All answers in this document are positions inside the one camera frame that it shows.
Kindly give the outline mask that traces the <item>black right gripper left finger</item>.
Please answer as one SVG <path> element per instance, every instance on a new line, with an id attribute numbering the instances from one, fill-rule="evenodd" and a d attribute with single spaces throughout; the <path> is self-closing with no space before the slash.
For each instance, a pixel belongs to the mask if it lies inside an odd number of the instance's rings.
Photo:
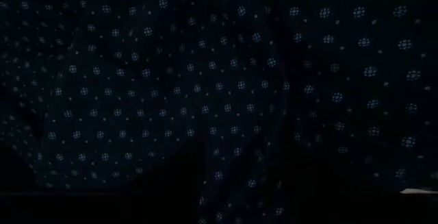
<path id="1" fill-rule="evenodd" d="M 11 149 L 1 146 L 1 224 L 195 223 L 204 176 L 204 144 L 191 140 L 163 164 L 109 190 L 38 187 Z"/>

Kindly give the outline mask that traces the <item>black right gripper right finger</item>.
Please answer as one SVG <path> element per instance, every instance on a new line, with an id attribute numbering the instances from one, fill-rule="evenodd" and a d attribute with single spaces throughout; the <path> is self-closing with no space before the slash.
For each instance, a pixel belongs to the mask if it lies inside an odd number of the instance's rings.
<path id="1" fill-rule="evenodd" d="M 437 224 L 436 194 L 325 192 L 296 199 L 297 224 Z"/>

